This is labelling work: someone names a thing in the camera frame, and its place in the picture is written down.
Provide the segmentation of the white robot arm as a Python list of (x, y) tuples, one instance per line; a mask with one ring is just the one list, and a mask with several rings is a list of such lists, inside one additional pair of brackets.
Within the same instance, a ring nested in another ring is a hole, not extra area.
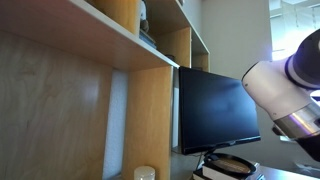
[(320, 106), (311, 94), (320, 89), (320, 30), (307, 36), (297, 51), (279, 61), (259, 61), (242, 84), (274, 122), (274, 129), (295, 140), (320, 161)]

